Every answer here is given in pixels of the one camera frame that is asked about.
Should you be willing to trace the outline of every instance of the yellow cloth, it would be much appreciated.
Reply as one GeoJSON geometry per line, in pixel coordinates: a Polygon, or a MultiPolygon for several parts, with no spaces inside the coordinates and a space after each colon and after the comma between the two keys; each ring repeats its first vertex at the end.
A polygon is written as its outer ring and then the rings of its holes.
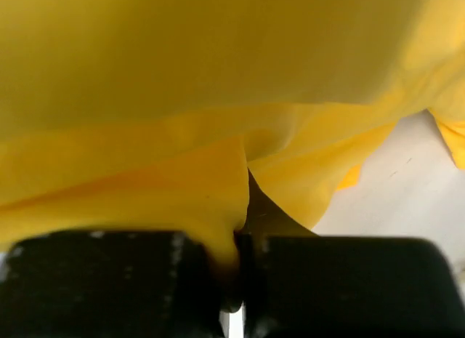
{"type": "Polygon", "coordinates": [[[182,228],[231,265],[248,167],[310,228],[426,108],[463,168],[464,7],[0,0],[0,243],[182,228]]]}

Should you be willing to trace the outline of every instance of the white floor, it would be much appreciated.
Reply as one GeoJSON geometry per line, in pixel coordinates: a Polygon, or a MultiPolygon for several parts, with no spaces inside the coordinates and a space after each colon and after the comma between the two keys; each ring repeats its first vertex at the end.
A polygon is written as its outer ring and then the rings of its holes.
{"type": "MultiPolygon", "coordinates": [[[[359,184],[336,193],[314,231],[426,238],[460,273],[465,268],[465,171],[454,166],[431,116],[403,119],[366,161],[359,184]]],[[[232,315],[230,337],[240,338],[241,316],[232,315]]]]}

